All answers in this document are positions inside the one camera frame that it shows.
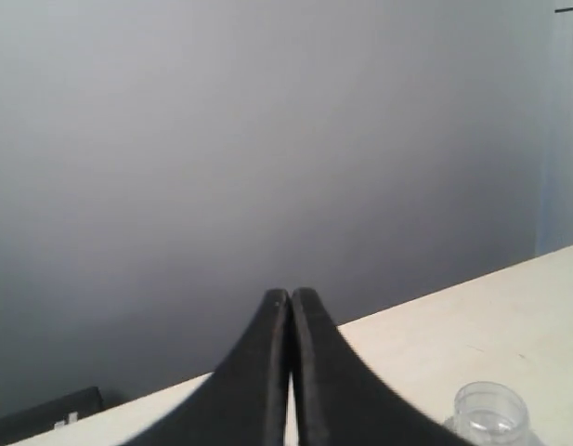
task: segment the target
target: gray wall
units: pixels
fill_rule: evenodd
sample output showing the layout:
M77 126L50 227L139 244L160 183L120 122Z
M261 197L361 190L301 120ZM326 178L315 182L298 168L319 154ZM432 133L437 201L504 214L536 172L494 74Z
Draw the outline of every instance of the gray wall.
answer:
M569 5L568 0L556 3L557 7ZM573 244L573 12L553 18L552 55L551 131L538 243L541 254Z
M531 257L551 9L0 0L0 414Z

